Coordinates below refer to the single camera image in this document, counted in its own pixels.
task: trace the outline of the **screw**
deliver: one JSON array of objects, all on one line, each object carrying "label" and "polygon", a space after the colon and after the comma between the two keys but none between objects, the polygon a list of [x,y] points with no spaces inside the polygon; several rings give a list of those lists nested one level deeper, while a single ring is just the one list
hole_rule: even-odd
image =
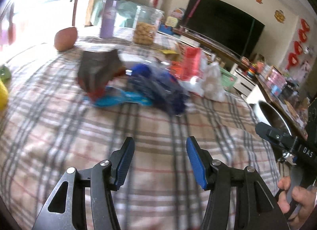
[{"label": "screw", "polygon": [[110,161],[109,160],[103,160],[100,162],[100,164],[103,166],[103,167],[106,167],[107,165],[110,164]]},{"label": "screw", "polygon": [[68,174],[72,174],[72,173],[74,173],[75,171],[76,171],[76,169],[73,168],[73,167],[67,168],[67,170],[66,170],[66,172],[67,172]]},{"label": "screw", "polygon": [[247,167],[248,172],[253,173],[255,171],[254,167],[248,166]]},{"label": "screw", "polygon": [[218,159],[214,159],[211,163],[212,163],[214,166],[220,166],[221,161],[218,160]]}]

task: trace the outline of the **green basket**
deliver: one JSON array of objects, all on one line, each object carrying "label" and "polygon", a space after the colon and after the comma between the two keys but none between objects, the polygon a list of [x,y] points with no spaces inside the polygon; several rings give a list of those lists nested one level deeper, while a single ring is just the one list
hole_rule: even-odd
[{"label": "green basket", "polygon": [[226,91],[231,91],[231,88],[236,83],[238,78],[221,67],[220,67],[220,72],[221,72],[221,83],[223,85],[223,88]]}]

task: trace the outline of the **plaid bed sheet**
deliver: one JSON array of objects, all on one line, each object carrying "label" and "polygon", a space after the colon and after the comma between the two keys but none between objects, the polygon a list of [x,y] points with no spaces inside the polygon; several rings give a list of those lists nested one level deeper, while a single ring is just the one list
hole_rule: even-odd
[{"label": "plaid bed sheet", "polygon": [[[192,96],[181,117],[131,103],[98,109],[85,101],[75,80],[83,50],[158,55],[156,47],[131,43],[131,29],[117,28],[117,38],[107,40],[96,33],[97,28],[86,28],[66,52],[41,44],[8,62],[12,81],[0,121],[0,195],[22,229],[32,228],[68,167],[94,166],[119,149],[126,136],[134,138],[136,149],[124,185],[113,192],[121,229],[199,229],[209,192],[194,179],[188,136],[230,167],[254,166],[277,191],[280,175],[270,144],[255,133],[250,106],[231,93],[223,103]],[[175,45],[161,34],[155,43]],[[126,80],[113,84],[124,88]],[[235,195],[232,190],[228,229],[233,229]],[[93,229],[89,189],[86,209],[88,229]]]}]

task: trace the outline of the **white plastic bag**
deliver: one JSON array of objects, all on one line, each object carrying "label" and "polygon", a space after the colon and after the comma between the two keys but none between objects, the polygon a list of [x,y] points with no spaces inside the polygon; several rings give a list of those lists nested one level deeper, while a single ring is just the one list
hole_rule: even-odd
[{"label": "white plastic bag", "polygon": [[206,66],[202,89],[205,92],[205,98],[224,102],[225,90],[221,84],[221,72],[218,62],[213,62]]}]

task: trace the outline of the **black tv screen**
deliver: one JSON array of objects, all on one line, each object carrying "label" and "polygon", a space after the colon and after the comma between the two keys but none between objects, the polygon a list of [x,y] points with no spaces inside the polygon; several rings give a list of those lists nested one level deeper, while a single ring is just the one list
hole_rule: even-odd
[{"label": "black tv screen", "polygon": [[189,0],[183,25],[247,58],[264,28],[249,14],[221,0]]}]

